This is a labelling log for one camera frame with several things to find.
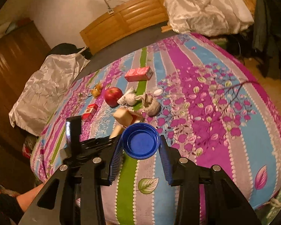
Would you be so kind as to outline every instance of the white satin cloth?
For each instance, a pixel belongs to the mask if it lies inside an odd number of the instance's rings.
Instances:
[[[88,64],[80,53],[50,55],[26,82],[25,88],[9,112],[10,123],[40,136],[62,96],[80,71]]]
[[[237,34],[254,23],[243,0],[165,0],[164,6],[177,33]]]

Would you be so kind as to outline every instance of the floral bedsheet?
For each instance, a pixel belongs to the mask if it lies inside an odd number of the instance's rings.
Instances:
[[[127,82],[131,68],[150,66],[149,81]],[[102,94],[88,97],[99,81]],[[65,119],[82,114],[87,105],[98,110],[82,127],[81,140],[108,136],[116,125],[104,102],[109,86],[138,95],[156,86],[161,111],[145,121],[163,134],[169,146],[197,165],[220,165],[253,208],[267,202],[281,188],[281,118],[272,101],[250,72],[233,56],[199,34],[180,34],[132,52],[75,82],[35,145],[31,168],[48,179],[61,164],[65,147]],[[142,111],[137,104],[134,110]],[[146,160],[125,155],[119,174],[101,187],[105,218],[116,224],[173,224],[179,195],[164,177],[159,153]],[[205,202],[201,199],[200,219]]]

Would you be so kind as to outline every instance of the red apple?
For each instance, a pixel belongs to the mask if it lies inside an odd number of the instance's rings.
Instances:
[[[118,105],[118,99],[120,99],[122,96],[123,92],[121,89],[117,87],[111,87],[105,91],[104,99],[110,107],[116,107]]]

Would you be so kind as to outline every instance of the red box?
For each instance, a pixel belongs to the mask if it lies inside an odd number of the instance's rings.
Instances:
[[[153,71],[150,67],[143,67],[143,68],[135,68],[130,69],[126,75],[125,79],[128,82],[131,81],[140,81],[140,80],[149,80],[153,75]]]
[[[92,120],[94,114],[96,113],[98,109],[97,104],[89,104],[84,112],[84,114],[82,115],[82,120],[83,122],[89,122]]]

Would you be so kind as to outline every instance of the blue cap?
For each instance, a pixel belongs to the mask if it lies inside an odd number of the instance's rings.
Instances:
[[[124,130],[121,142],[128,156],[144,160],[155,154],[160,145],[160,137],[150,124],[136,123]]]

